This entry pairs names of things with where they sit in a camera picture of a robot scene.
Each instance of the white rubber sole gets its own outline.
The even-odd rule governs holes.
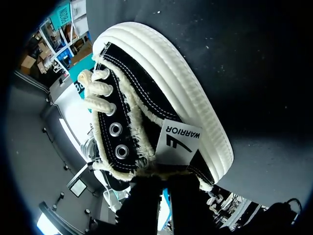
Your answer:
[[[203,88],[178,50],[154,29],[135,22],[114,25],[93,44],[97,55],[111,42],[132,56],[166,95],[183,122],[203,129],[199,151],[217,183],[233,162],[227,135]]]

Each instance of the black canvas sneaker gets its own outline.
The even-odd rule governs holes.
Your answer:
[[[110,27],[93,44],[94,71],[83,71],[101,160],[93,168],[130,181],[149,162],[164,119],[202,128],[187,170],[210,190],[229,170],[233,151],[199,81],[178,50],[140,23]]]

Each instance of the wall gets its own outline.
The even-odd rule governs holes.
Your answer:
[[[43,125],[34,115],[10,112],[7,116],[7,148],[17,187],[35,221],[41,214],[38,204],[46,201],[51,207],[63,191],[65,198],[59,203],[57,213],[83,231],[89,221],[84,210],[89,208],[94,217],[101,198],[87,190],[77,198],[69,191],[66,185],[73,175],[63,170],[63,162],[41,132]]]
[[[9,97],[9,111],[6,115],[6,147],[10,168],[34,223],[37,223],[41,215],[38,204],[45,201],[51,207],[63,191],[65,198],[58,204],[58,215],[84,231],[89,222],[84,210],[90,209],[91,216],[99,218],[103,197],[101,194],[100,197],[95,197],[85,190],[77,198],[66,187],[73,174],[63,169],[64,163],[61,158],[66,161],[73,173],[76,173],[79,168],[69,162],[68,156],[78,153],[63,129],[54,125],[59,124],[59,116],[55,111],[48,112],[45,120],[40,117],[39,114],[47,106],[46,96],[45,92],[34,91],[33,87],[29,88],[27,84],[18,86],[16,83],[13,84]],[[58,139],[53,144],[47,135],[42,133],[42,128],[48,126],[47,122]],[[79,155],[76,157],[79,166],[84,165],[84,162],[81,163],[82,158]],[[93,174],[87,171],[82,180],[90,191],[99,186]]]

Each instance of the white shoelace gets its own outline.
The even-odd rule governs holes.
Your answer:
[[[96,70],[94,73],[89,70],[83,70],[78,75],[77,80],[85,88],[84,104],[87,108],[103,112],[108,116],[111,116],[115,112],[116,106],[99,96],[109,96],[113,92],[113,86],[103,82],[98,82],[99,79],[107,79],[109,75],[110,70],[108,69]]]

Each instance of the shoe tag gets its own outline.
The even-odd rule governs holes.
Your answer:
[[[165,119],[156,147],[156,162],[189,165],[199,147],[201,132],[199,127]]]

